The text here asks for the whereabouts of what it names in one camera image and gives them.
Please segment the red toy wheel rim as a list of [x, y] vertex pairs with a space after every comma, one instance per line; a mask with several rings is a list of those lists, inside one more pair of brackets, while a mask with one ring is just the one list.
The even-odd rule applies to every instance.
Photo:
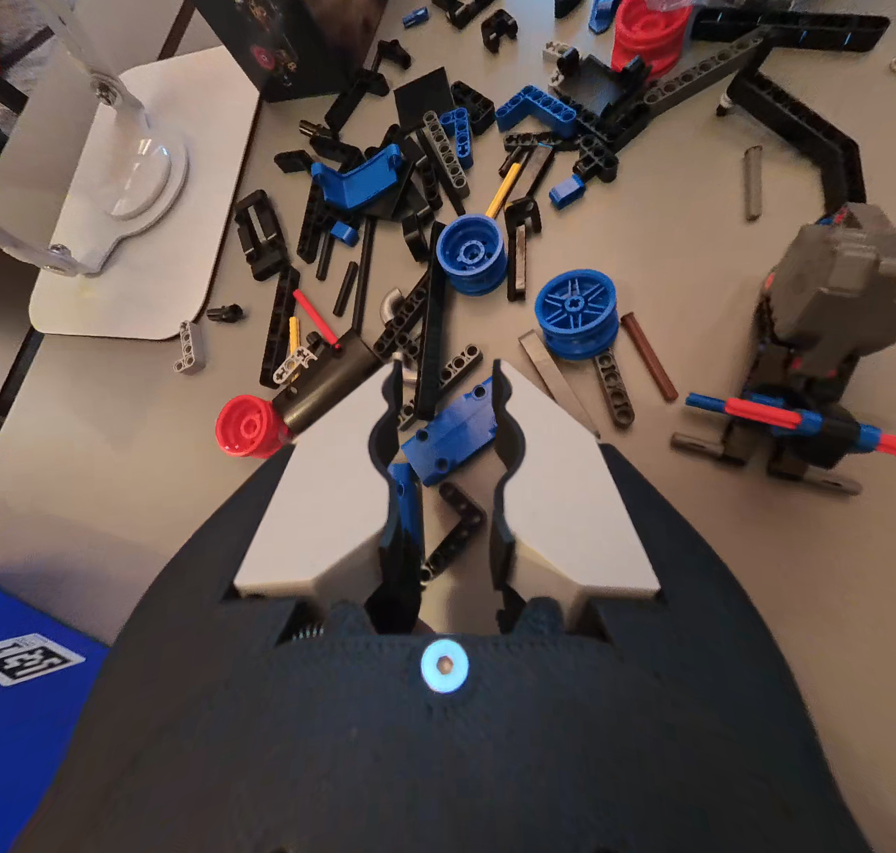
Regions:
[[614, 23], [611, 68], [621, 72], [639, 56], [650, 66], [650, 78], [665, 76], [678, 63], [693, 7], [660, 11], [646, 0], [621, 0]]
[[273, 402], [243, 394], [230, 399], [218, 414], [215, 437], [220, 450], [236, 458], [266, 460], [292, 440]]

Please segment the grey desk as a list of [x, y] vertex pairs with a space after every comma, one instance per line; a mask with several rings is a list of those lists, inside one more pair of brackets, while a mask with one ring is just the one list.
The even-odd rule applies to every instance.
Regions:
[[[516, 44], [497, 56], [477, 26], [459, 33], [441, 14], [403, 33], [400, 19], [427, 0], [391, 0], [377, 37], [398, 37], [414, 63], [409, 77], [444, 66], [497, 105], [542, 83], [542, 47], [554, 39], [600, 54], [587, 16], [553, 25], [552, 0], [504, 0], [520, 23]], [[894, 221], [894, 0], [821, 0], [825, 11], [887, 14], [892, 27], [870, 54], [777, 51], [764, 65], [860, 146], [868, 197]], [[149, 61], [175, 3], [82, 0], [87, 19], [113, 12], [107, 45], [124, 66]], [[50, 173], [86, 136], [84, 83], [59, 50], [2, 158], [2, 224], [43, 242], [60, 205], [49, 203]], [[804, 223], [822, 208], [811, 164], [741, 113], [717, 118], [724, 85], [660, 117], [623, 150], [618, 180], [589, 186], [554, 213], [539, 198], [544, 233], [532, 246], [531, 290], [578, 265], [616, 283], [682, 396], [736, 394], [758, 287]], [[321, 121], [330, 98], [264, 104], [257, 114], [239, 196], [264, 188], [291, 245], [308, 197], [306, 175], [287, 176], [273, 154], [299, 144], [300, 119]], [[741, 160], [760, 142], [763, 216], [743, 217]], [[2, 588], [102, 642], [118, 632], [168, 560], [250, 476], [257, 461], [218, 449], [222, 405], [261, 392], [258, 367], [273, 291], [252, 281], [232, 230], [220, 251], [212, 301], [240, 303], [250, 318], [204, 332], [208, 364], [195, 377], [173, 372], [174, 342], [48, 336], [39, 346], [2, 428]], [[518, 338], [533, 327], [532, 306], [511, 305], [502, 289], [454, 299], [457, 344], [478, 343], [488, 371], [506, 357], [539, 380]], [[859, 497], [829, 496], [768, 478], [764, 457], [728, 468], [670, 450], [672, 433], [716, 437], [718, 420], [666, 404], [631, 341], [618, 359], [636, 410], [633, 429], [611, 428], [589, 364], [566, 377], [614, 444], [710, 543], [747, 591], [790, 662], [847, 805], [877, 851], [894, 851], [894, 458], [869, 455], [841, 468], [864, 486]], [[422, 618], [436, 631], [494, 632], [500, 596], [490, 581], [487, 537], [438, 579]]]

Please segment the brown toy axle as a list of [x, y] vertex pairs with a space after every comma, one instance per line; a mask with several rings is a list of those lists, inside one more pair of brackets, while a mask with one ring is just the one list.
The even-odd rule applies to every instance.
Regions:
[[620, 323], [666, 403], [678, 400], [678, 390], [658, 358], [652, 344], [633, 312], [623, 314]]

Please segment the grey motor toy assembly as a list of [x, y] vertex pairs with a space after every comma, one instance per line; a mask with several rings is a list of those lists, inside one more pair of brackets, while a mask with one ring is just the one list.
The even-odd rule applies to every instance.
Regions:
[[858, 420], [841, 400], [860, 360], [894, 345], [894, 255], [894, 224], [874, 205], [847, 203], [803, 226], [758, 298], [741, 392], [686, 398], [726, 418], [720, 440], [674, 433], [671, 447], [744, 467], [769, 440], [769, 476], [860, 495], [861, 484], [836, 467], [851, 455], [894, 454], [894, 434]]

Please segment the white book stand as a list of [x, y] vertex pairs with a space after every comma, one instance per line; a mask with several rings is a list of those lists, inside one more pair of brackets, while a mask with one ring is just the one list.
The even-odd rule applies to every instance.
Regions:
[[39, 278], [45, 334], [164, 341], [201, 311], [259, 107], [226, 47], [118, 72], [66, 0], [32, 0], [96, 102], [47, 244], [2, 228]]

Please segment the grey cross toy connector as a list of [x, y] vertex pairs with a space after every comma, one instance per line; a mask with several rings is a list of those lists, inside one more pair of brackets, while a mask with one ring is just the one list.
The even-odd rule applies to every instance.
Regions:
[[305, 348], [297, 346], [290, 352], [281, 364], [273, 371], [272, 383], [276, 387], [282, 387], [293, 382], [293, 378], [308, 369], [314, 362], [318, 360], [318, 356]]

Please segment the black toy frame piece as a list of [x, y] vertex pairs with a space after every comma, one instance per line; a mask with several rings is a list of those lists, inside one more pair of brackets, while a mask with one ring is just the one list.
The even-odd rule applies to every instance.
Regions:
[[291, 266], [287, 244], [266, 191], [256, 189], [235, 203], [233, 218], [246, 263], [257, 282], [264, 282]]

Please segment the black square toy tile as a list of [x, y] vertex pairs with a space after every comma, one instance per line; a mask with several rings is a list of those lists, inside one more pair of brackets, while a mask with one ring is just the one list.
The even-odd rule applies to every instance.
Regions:
[[395, 88], [393, 97], [398, 124], [404, 133], [420, 128], [426, 112], [433, 111], [439, 117], [455, 108], [449, 78], [443, 66]]

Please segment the blue tagged plastic bin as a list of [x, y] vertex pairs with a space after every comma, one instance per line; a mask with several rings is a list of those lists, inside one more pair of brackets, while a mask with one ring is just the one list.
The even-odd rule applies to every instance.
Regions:
[[1, 850], [61, 764], [109, 648], [1, 592]]

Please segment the blue spoked toy wheel rim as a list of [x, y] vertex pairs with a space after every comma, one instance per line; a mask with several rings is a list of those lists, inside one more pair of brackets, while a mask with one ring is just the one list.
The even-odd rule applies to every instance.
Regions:
[[547, 349], [567, 361], [607, 352], [620, 328], [616, 286], [594, 269], [574, 269], [551, 279], [539, 291], [534, 312]]

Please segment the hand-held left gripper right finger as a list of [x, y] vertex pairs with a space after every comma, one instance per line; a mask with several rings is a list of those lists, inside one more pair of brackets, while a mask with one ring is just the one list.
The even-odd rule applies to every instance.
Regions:
[[596, 599], [648, 600], [661, 584], [597, 436], [508, 361], [492, 376], [504, 467], [490, 529], [493, 586], [523, 606], [551, 600], [566, 631]]

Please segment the blue plain toy wheel rim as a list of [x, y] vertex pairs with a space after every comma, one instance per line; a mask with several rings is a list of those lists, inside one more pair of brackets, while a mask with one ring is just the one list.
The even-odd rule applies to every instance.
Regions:
[[456, 218], [442, 232], [435, 253], [447, 279], [463, 296], [486, 296], [507, 276], [504, 234], [496, 220], [484, 214]]

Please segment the black cylindrical toy piece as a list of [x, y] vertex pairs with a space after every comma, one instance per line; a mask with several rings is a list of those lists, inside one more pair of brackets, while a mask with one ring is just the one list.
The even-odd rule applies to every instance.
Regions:
[[313, 360], [273, 398], [273, 410], [293, 434], [305, 432], [384, 366], [353, 330]]

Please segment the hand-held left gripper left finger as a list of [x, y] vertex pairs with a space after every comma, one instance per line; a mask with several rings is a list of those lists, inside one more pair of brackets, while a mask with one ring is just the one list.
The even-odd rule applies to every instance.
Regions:
[[302, 431], [234, 578], [245, 596], [296, 598], [319, 612], [350, 601], [380, 633], [410, 633], [420, 552], [404, 540], [389, 473], [403, 384], [382, 366]]

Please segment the short blue toy beam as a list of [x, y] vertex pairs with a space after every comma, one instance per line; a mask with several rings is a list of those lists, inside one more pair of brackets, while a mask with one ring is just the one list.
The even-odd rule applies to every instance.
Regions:
[[454, 108], [440, 116], [440, 124], [445, 134], [454, 140], [457, 160], [464, 170], [474, 164], [471, 148], [469, 113], [466, 108]]

